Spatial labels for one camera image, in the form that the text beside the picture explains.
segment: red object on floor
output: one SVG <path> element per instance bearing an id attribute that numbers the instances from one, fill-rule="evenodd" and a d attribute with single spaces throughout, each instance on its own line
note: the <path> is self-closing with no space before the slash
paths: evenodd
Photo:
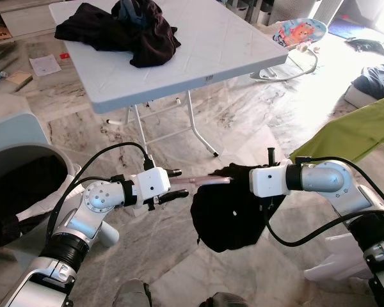
<path id="1" fill-rule="evenodd" d="M 70 58 L 70 55 L 68 53 L 61 53 L 60 54 L 60 58 L 61 59 L 69 59 Z"/>

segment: green towel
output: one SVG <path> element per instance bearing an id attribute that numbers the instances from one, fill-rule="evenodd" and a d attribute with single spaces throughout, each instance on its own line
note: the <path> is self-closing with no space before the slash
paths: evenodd
<path id="1" fill-rule="evenodd" d="M 357 162 L 384 143 L 384 98 L 327 123 L 310 141 L 290 154 L 337 156 Z"/>

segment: white paper on floor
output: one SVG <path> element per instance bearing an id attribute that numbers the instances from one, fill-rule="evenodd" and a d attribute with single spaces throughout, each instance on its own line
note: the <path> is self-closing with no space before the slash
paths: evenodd
<path id="1" fill-rule="evenodd" d="M 61 70 L 53 54 L 42 58 L 30 59 L 31 66 L 37 76 L 49 75 Z"/>

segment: blue mat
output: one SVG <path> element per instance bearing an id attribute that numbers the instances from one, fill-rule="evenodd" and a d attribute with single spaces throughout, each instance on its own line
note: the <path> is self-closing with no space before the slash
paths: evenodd
<path id="1" fill-rule="evenodd" d="M 365 27 L 342 19 L 335 19 L 328 27 L 329 33 L 345 39 L 352 37 L 361 38 L 364 30 Z"/>

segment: white folding table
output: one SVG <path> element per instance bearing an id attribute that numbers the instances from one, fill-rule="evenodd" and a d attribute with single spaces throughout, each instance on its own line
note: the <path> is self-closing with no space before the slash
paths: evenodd
<path id="1" fill-rule="evenodd" d="M 50 4 L 56 24 L 73 15 L 82 2 L 107 12 L 116 0 L 75 0 Z M 189 90 L 285 63 L 287 50 L 264 36 L 216 0 L 156 0 L 164 18 L 177 27 L 181 42 L 173 58 L 160 67 L 136 68 L 131 52 L 100 52 L 80 42 L 65 42 L 96 113 L 128 107 L 135 115 L 141 142 L 147 145 L 192 130 L 207 149 L 215 149 L 199 135 Z M 186 91 L 190 127 L 146 141 L 136 104 Z M 173 107 L 182 106 L 179 101 Z"/>

